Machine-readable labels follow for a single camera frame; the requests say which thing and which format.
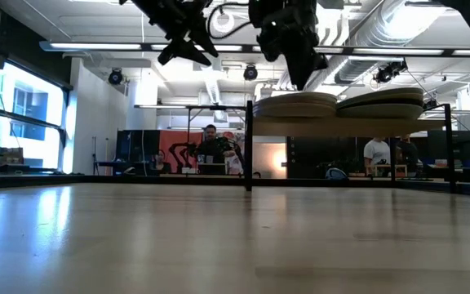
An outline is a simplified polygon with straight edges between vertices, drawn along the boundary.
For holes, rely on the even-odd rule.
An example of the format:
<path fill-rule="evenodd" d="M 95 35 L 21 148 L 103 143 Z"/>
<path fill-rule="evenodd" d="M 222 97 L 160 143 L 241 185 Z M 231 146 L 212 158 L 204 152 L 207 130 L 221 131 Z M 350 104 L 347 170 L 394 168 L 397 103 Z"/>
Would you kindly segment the black spotlight cluster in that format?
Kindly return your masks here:
<path fill-rule="evenodd" d="M 377 83 L 388 83 L 407 69 L 408 66 L 405 60 L 389 62 L 379 67 L 378 72 L 373 76 L 373 80 Z"/>

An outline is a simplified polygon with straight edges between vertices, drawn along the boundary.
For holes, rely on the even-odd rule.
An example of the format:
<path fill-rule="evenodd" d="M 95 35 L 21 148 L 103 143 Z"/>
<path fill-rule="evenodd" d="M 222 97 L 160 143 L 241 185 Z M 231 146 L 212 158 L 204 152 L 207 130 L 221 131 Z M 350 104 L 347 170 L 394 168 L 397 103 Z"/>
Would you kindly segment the wooden shelf with black posts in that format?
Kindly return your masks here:
<path fill-rule="evenodd" d="M 389 139 L 390 151 L 395 151 L 394 138 L 398 135 L 429 131 L 435 128 L 446 129 L 447 170 L 449 192 L 457 192 L 452 145 L 452 115 L 449 104 L 441 104 L 432 109 L 442 108 L 442 120 L 407 120 L 392 118 L 257 118 L 253 114 L 253 102 L 246 103 L 245 121 L 245 167 L 244 188 L 251 192 L 253 180 L 253 136 L 336 136 L 336 137 L 384 137 Z"/>

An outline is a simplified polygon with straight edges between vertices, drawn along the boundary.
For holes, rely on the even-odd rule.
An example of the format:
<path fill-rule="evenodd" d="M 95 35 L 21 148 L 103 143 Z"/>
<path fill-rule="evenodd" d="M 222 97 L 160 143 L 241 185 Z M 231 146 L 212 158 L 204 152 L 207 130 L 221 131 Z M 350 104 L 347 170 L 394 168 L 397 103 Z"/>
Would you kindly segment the black cabinet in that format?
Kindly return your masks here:
<path fill-rule="evenodd" d="M 323 179 L 329 168 L 349 170 L 356 159 L 356 142 L 343 137 L 290 136 L 286 157 L 288 179 Z"/>

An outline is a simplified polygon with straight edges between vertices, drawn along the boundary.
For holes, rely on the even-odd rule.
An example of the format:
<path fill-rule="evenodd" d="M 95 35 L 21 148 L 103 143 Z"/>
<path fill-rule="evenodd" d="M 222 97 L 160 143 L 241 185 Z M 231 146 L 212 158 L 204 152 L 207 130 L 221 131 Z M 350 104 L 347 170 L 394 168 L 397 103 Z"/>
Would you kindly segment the blue white helmet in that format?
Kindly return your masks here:
<path fill-rule="evenodd" d="M 331 168 L 328 168 L 326 171 L 326 179 L 327 180 L 347 180 L 348 176 L 344 171 L 336 167 L 331 167 Z"/>

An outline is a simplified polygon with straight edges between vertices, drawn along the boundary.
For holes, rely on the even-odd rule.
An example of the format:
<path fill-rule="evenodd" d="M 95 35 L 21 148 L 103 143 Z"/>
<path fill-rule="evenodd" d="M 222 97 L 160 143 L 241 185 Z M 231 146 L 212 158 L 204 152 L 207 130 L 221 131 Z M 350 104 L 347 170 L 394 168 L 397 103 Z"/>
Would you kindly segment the black aluminium rig frame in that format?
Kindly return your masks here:
<path fill-rule="evenodd" d="M 0 189 L 30 186 L 68 184 L 146 184 L 146 185 L 219 185 L 246 187 L 291 187 L 291 188 L 346 188 L 346 189 L 411 189 L 439 193 L 456 193 L 470 196 L 470 183 L 457 183 L 454 188 L 448 182 L 421 180 L 322 180 L 322 179 L 260 179 L 246 180 L 238 176 L 0 176 Z"/>

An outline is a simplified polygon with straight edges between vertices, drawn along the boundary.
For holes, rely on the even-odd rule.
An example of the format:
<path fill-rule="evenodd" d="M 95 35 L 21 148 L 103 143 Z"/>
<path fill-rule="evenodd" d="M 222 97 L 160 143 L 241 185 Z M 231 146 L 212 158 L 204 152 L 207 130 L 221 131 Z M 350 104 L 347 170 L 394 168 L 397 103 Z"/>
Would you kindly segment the black plate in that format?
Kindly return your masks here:
<path fill-rule="evenodd" d="M 417 119 L 423 107 L 411 104 L 372 104 L 358 105 L 338 109 L 337 115 L 342 118 L 388 118 Z"/>

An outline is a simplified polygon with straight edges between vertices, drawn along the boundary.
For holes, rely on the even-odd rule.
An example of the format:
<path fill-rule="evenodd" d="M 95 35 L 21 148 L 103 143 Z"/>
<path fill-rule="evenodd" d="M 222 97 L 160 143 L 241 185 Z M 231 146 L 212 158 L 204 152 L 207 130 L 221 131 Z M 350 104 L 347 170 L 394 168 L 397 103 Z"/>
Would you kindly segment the black monitor screen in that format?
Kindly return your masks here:
<path fill-rule="evenodd" d="M 470 160 L 470 131 L 452 131 L 455 160 Z M 428 131 L 428 154 L 433 159 L 448 159 L 446 131 Z"/>

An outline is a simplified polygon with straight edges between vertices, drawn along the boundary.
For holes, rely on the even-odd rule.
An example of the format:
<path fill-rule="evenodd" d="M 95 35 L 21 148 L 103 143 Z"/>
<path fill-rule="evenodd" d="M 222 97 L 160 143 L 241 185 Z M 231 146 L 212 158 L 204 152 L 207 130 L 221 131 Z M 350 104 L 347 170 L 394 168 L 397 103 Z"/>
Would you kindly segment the white plate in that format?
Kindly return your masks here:
<path fill-rule="evenodd" d="M 268 98 L 285 97 L 287 99 L 329 99 L 337 100 L 337 97 L 328 93 L 323 92 L 285 92 L 285 91 L 273 91 Z"/>

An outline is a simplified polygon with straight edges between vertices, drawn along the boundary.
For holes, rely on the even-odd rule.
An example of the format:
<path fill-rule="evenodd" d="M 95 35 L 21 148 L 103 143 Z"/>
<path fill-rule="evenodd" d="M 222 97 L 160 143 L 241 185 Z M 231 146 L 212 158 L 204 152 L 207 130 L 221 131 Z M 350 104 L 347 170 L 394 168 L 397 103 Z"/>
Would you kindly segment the person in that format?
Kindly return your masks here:
<path fill-rule="evenodd" d="M 199 173 L 207 176 L 228 175 L 227 159 L 238 158 L 240 155 L 241 149 L 235 145 L 235 142 L 217 136 L 217 129 L 212 124 L 205 127 L 204 141 L 194 152 Z"/>
<path fill-rule="evenodd" d="M 410 141 L 410 134 L 403 135 L 397 142 L 397 164 L 406 165 L 408 177 L 415 177 L 418 171 L 418 149 Z"/>
<path fill-rule="evenodd" d="M 366 143 L 363 157 L 368 176 L 374 175 L 374 166 L 391 164 L 390 147 L 385 142 L 385 139 L 381 137 L 375 137 Z"/>
<path fill-rule="evenodd" d="M 163 150 L 160 149 L 153 155 L 153 159 L 149 164 L 149 169 L 157 172 L 158 174 L 171 173 L 171 165 L 166 162 L 166 154 Z"/>

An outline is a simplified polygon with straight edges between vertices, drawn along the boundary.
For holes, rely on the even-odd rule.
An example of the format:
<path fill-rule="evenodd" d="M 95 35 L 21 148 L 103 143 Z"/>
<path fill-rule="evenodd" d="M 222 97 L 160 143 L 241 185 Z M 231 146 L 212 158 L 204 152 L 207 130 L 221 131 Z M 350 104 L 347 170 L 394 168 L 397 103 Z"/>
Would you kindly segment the colourful wall poster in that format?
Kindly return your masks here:
<path fill-rule="evenodd" d="M 234 157 L 228 158 L 228 174 L 239 175 L 244 171 L 245 135 L 243 132 L 227 131 L 224 135 L 233 142 L 236 151 Z"/>

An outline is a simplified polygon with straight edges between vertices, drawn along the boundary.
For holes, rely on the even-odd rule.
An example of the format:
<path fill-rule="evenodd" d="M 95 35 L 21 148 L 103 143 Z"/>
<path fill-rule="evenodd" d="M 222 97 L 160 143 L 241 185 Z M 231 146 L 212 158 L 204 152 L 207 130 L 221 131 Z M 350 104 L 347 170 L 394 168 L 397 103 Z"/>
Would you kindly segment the long ceiling light bar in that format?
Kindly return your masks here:
<path fill-rule="evenodd" d="M 41 41 L 44 51 L 163 51 L 164 43 L 98 43 L 98 42 L 48 42 Z M 470 48 L 420 48 L 420 47 L 343 47 L 319 46 L 314 51 L 330 56 L 405 56 L 470 58 Z"/>

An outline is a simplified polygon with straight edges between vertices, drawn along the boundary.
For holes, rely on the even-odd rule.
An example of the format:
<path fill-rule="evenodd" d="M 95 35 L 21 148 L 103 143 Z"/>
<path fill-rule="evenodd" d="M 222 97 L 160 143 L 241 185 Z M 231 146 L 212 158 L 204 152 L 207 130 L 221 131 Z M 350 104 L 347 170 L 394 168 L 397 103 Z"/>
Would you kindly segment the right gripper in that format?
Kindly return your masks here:
<path fill-rule="evenodd" d="M 290 80 L 304 89 L 314 69 L 326 69 L 328 59 L 317 51 L 317 0 L 250 0 L 251 24 L 260 29 L 256 40 L 267 61 L 286 57 Z"/>

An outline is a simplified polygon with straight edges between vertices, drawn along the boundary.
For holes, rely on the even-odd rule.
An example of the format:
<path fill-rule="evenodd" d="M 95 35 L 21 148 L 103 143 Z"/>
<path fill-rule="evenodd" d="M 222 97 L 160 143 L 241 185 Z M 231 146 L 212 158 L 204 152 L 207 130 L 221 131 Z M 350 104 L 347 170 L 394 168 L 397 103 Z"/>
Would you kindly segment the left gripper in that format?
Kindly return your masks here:
<path fill-rule="evenodd" d="M 211 62 L 194 46 L 192 41 L 174 40 L 190 38 L 207 53 L 218 57 L 210 35 L 206 30 L 203 10 L 211 0 L 130 0 L 155 25 L 165 33 L 165 39 L 173 40 L 166 46 L 157 61 L 166 65 L 174 58 L 183 58 L 210 66 Z"/>

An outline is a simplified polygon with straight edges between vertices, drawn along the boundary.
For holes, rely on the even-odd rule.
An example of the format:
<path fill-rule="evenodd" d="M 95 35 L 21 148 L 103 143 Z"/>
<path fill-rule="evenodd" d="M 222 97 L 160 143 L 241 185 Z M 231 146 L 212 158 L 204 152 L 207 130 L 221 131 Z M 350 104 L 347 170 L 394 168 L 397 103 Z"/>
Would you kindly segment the beige plate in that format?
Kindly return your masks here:
<path fill-rule="evenodd" d="M 274 118 L 323 118 L 336 115 L 334 106 L 314 103 L 284 103 L 272 105 L 255 105 L 253 114 L 256 117 Z"/>

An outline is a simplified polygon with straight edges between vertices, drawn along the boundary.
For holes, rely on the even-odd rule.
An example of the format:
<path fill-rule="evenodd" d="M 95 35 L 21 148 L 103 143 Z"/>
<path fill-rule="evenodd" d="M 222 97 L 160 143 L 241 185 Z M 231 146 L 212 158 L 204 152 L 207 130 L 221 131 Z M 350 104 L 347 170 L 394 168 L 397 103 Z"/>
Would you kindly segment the silver ventilation duct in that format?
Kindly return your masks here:
<path fill-rule="evenodd" d="M 346 44 L 351 47 L 404 47 L 446 10 L 444 7 L 407 6 L 408 1 L 414 0 L 382 0 Z M 323 83 L 350 84 L 376 64 L 375 60 L 333 56 L 328 68 L 314 72 L 304 89 L 313 91 Z"/>

